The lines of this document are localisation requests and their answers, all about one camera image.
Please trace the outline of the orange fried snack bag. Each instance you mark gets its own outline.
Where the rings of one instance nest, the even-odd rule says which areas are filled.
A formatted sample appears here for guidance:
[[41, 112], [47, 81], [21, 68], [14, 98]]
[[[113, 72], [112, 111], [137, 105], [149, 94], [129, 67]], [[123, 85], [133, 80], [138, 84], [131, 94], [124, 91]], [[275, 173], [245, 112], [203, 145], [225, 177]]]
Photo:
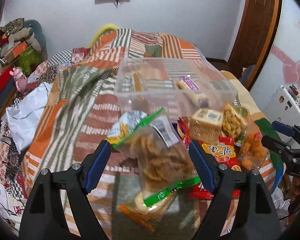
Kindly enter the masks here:
[[247, 127], [238, 154], [238, 160], [246, 171], [260, 169], [266, 159], [267, 150], [262, 145], [262, 137], [257, 124], [251, 122]]

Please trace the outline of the green-trim chip snack bag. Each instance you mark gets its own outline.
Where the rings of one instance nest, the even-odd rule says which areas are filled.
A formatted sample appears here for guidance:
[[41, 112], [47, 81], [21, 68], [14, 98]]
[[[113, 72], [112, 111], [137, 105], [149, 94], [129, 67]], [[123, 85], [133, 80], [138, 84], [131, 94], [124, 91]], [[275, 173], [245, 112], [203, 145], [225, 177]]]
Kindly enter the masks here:
[[154, 232], [177, 191], [200, 182], [186, 146], [163, 108], [151, 115], [139, 110], [122, 114], [107, 140], [113, 149], [135, 159], [139, 169], [141, 190], [119, 210]]

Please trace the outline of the white stickered suitcase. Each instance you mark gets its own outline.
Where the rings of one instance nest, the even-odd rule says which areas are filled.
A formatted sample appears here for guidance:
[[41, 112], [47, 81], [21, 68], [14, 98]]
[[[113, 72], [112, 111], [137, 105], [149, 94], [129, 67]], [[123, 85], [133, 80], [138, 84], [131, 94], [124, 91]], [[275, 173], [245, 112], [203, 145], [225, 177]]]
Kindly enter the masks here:
[[271, 124], [278, 121], [289, 126], [300, 126], [300, 101], [290, 87], [281, 85], [263, 112]]

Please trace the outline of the yellow puffed snack bag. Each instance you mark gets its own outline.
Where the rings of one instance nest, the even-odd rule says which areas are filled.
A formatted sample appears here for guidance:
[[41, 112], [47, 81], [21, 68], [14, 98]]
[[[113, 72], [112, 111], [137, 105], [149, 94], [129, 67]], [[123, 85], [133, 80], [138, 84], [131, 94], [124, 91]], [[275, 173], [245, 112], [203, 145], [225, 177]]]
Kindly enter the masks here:
[[248, 116], [249, 111], [246, 108], [226, 103], [223, 108], [222, 132], [237, 140], [247, 129]]

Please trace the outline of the red cartoon snack bag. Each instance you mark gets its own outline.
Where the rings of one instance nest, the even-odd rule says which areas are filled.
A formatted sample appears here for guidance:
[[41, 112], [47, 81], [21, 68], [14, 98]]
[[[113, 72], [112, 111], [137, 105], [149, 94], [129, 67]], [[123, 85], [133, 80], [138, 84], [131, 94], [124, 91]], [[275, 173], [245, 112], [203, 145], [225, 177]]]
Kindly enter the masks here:
[[190, 190], [190, 199], [211, 200], [221, 183], [222, 170], [241, 172], [236, 158], [224, 161], [212, 150], [217, 150], [217, 147], [205, 146], [196, 140], [189, 144], [189, 155], [200, 179]]

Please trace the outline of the white plastic sheet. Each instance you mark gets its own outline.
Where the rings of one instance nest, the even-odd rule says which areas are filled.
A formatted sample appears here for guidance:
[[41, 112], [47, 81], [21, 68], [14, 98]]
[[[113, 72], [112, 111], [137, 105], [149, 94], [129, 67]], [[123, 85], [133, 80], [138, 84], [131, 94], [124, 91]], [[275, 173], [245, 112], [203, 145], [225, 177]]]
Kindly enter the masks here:
[[43, 82], [25, 96], [19, 105], [6, 109], [8, 127], [18, 153], [31, 145], [51, 89], [51, 84]]

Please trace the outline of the blue red snack packet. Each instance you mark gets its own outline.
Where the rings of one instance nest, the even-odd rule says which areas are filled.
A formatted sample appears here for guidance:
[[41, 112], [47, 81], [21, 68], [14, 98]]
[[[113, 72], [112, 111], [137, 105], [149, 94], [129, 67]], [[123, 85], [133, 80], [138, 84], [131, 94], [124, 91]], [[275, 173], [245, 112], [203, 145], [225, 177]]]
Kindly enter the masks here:
[[172, 125], [185, 147], [189, 148], [189, 144], [192, 142], [192, 139], [190, 137], [189, 129], [184, 119], [179, 118], [178, 120], [172, 120]]

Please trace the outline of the wooden door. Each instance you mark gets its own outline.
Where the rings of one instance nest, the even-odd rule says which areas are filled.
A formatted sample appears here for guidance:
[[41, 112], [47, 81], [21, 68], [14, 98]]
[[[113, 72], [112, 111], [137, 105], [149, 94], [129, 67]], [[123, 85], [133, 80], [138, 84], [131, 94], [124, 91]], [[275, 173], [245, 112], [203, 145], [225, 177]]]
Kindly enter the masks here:
[[282, 0], [244, 0], [244, 9], [228, 67], [251, 89], [265, 60], [279, 23]]

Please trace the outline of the purple wrapped snack bar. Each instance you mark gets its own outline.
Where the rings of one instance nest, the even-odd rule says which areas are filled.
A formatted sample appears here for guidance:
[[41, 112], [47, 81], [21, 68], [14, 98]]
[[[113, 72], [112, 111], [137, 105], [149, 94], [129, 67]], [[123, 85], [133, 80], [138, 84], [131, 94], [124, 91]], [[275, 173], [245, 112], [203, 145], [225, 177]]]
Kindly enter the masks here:
[[177, 80], [177, 85], [180, 89], [200, 90], [200, 88], [189, 77], [180, 78]]

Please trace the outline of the clear plastic storage bin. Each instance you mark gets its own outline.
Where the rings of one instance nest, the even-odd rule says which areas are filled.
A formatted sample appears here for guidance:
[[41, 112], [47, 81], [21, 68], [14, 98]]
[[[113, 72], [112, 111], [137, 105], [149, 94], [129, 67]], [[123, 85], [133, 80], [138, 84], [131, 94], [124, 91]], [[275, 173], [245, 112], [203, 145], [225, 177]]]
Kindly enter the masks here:
[[[180, 89], [177, 80], [189, 77], [200, 90]], [[233, 103], [237, 89], [207, 60], [169, 58], [124, 59], [115, 83], [121, 112], [152, 114], [161, 108], [171, 118], [191, 116], [200, 108], [220, 111]]]

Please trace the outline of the pink plush toy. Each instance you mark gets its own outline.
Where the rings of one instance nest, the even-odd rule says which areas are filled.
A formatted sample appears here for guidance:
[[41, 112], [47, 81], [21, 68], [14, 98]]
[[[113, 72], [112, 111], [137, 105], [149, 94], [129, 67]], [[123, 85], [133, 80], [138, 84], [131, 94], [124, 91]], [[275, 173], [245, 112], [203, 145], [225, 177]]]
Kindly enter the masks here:
[[20, 94], [24, 94], [27, 86], [27, 77], [23, 73], [23, 70], [20, 67], [13, 67], [10, 75], [14, 78], [17, 91]]

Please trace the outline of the red gift box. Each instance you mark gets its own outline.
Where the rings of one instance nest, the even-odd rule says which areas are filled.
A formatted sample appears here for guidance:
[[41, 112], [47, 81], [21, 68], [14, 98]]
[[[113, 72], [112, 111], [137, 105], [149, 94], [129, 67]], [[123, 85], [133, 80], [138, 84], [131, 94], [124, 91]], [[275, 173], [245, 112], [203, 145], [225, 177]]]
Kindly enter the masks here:
[[4, 87], [7, 85], [7, 83], [12, 78], [12, 75], [10, 72], [12, 71], [11, 66], [7, 66], [1, 73], [0, 73], [0, 93], [4, 89]]

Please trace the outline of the patchwork striped bed blanket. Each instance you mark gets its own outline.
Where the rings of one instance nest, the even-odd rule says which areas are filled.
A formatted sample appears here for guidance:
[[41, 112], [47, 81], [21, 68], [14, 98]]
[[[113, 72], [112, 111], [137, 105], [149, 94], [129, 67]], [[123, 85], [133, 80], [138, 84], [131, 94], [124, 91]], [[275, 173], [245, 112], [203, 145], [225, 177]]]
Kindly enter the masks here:
[[[41, 63], [36, 84], [52, 85], [52, 94], [35, 130], [34, 145], [19, 160], [12, 147], [0, 149], [0, 184], [16, 179], [27, 197], [42, 168], [63, 171], [93, 153], [117, 122], [121, 110], [114, 94], [116, 72], [122, 59], [163, 57], [202, 60], [199, 50], [173, 35], [118, 29], [102, 35], [80, 59], [64, 50]], [[209, 201], [179, 194], [154, 232], [121, 213], [123, 199], [139, 190], [134, 160], [113, 152], [99, 184], [89, 194], [90, 205], [109, 239], [191, 239]]]

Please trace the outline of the pile of clothes and boxes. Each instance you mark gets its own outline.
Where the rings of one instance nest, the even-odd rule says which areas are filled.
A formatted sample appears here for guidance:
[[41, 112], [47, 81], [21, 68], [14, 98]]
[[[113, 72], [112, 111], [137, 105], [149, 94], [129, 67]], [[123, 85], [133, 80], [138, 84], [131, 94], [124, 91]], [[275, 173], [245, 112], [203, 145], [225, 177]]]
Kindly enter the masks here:
[[37, 20], [15, 19], [0, 27], [0, 61], [29, 76], [43, 61], [46, 37]]

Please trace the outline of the yellow curved pillow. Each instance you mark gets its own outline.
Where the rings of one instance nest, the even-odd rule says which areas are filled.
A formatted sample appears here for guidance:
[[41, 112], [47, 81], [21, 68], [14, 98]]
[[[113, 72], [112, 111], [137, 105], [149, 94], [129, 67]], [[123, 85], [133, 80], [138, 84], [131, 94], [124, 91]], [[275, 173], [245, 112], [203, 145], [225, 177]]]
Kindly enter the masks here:
[[94, 45], [94, 43], [105, 33], [111, 32], [111, 31], [115, 31], [119, 29], [118, 26], [112, 24], [112, 23], [108, 23], [103, 25], [100, 29], [98, 29], [98, 31], [96, 32], [96, 34], [93, 36], [92, 41], [89, 44], [89, 48], [92, 48], [92, 46]]

